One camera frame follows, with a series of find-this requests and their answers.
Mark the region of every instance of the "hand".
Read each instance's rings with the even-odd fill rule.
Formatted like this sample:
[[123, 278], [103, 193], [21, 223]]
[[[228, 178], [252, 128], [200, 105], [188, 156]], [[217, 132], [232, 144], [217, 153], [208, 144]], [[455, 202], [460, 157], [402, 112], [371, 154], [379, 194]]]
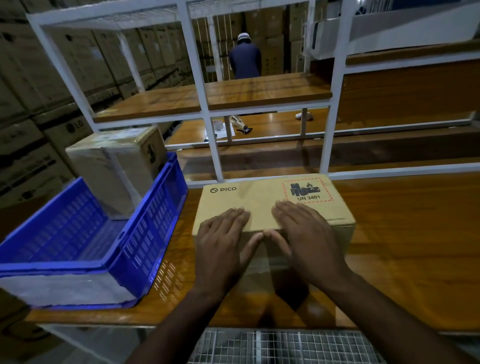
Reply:
[[249, 218], [249, 211], [231, 208], [200, 224], [196, 241], [195, 291], [221, 301], [237, 283], [264, 237], [263, 233], [256, 233], [243, 250], [239, 250], [240, 234]]
[[266, 230], [264, 235], [278, 245], [306, 281], [327, 291], [352, 274], [332, 227], [316, 210], [300, 203], [277, 201], [272, 214], [290, 244], [275, 230]]

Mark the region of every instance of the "plastic crate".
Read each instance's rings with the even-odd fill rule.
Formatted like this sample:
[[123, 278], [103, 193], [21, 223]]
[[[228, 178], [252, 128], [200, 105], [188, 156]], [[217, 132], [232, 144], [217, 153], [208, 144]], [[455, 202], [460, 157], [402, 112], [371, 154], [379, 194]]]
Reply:
[[167, 163], [129, 220], [110, 220], [79, 178], [0, 245], [0, 287], [28, 303], [29, 290], [38, 294], [39, 286], [45, 285], [58, 297], [62, 284], [70, 283], [74, 292], [87, 289], [89, 279], [109, 275], [131, 299], [54, 307], [133, 306], [155, 279], [186, 195], [175, 153], [168, 153]]

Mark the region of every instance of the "dark blue shirt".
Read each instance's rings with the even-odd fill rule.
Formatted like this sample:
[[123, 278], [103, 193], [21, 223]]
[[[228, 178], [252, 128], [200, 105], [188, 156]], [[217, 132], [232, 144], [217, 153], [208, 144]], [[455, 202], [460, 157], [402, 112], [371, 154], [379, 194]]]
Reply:
[[228, 53], [235, 79], [259, 77], [262, 55], [253, 43], [240, 43]]

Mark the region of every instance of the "left hand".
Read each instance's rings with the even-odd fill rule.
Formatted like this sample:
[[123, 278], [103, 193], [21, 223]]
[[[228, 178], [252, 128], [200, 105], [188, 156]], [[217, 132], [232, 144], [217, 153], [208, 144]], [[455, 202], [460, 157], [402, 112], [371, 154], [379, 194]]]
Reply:
[[231, 208], [200, 224], [193, 285], [196, 292], [220, 302], [237, 283], [264, 237], [256, 233], [240, 251], [240, 234], [249, 218], [249, 211]]

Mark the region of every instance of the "person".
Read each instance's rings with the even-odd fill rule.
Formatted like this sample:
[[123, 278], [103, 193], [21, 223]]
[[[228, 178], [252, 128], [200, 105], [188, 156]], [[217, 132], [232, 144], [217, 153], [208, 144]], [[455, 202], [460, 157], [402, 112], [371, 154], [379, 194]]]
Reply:
[[317, 211], [277, 201], [272, 214], [288, 242], [277, 231], [268, 230], [255, 234], [239, 251], [240, 233], [250, 218], [242, 208], [232, 208], [200, 225], [192, 289], [127, 363], [186, 363], [263, 238], [273, 240], [293, 268], [321, 289], [388, 363], [477, 363], [350, 270], [332, 228]]
[[240, 33], [237, 46], [228, 53], [235, 79], [260, 77], [262, 75], [262, 54], [248, 33]]

